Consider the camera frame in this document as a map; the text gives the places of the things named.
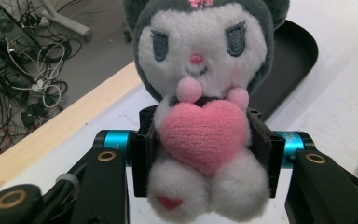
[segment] blue metal ring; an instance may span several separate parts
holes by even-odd
[[[104,141],[104,147],[111,147],[123,153],[127,167],[130,166],[127,150],[129,136],[130,131],[128,130],[111,130],[106,134]]]
[[[304,149],[304,142],[301,136],[296,132],[275,132],[278,135],[286,139],[284,144],[284,152],[282,158],[282,168],[293,168],[293,164],[290,161],[295,159],[296,151]]]

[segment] pink heart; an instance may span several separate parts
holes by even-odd
[[[161,143],[177,160],[214,175],[244,147],[248,120],[237,105],[216,100],[179,103],[160,127]]]

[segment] white table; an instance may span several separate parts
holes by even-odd
[[[267,120],[271,130],[307,132],[317,148],[358,171],[358,1],[293,0],[288,20],[308,30],[319,58],[305,80]],[[0,189],[32,183],[46,192],[92,145],[102,129],[137,130],[138,111],[156,102],[130,64],[0,157]],[[291,170],[282,170],[277,198],[250,223],[288,223],[284,210]],[[146,199],[133,197],[131,223],[163,223]],[[230,223],[215,214],[196,223]]]

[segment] plush toy eye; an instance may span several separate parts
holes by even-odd
[[[226,29],[227,49],[229,55],[239,57],[245,50],[244,22],[240,22]]]
[[[155,54],[155,59],[158,62],[165,60],[168,54],[168,36],[152,30],[153,33],[153,51]]]

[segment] kuromi plush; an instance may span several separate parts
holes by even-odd
[[[289,0],[125,0],[137,71],[159,101],[148,201],[170,222],[263,213],[265,168],[249,150],[249,94],[269,74]]]

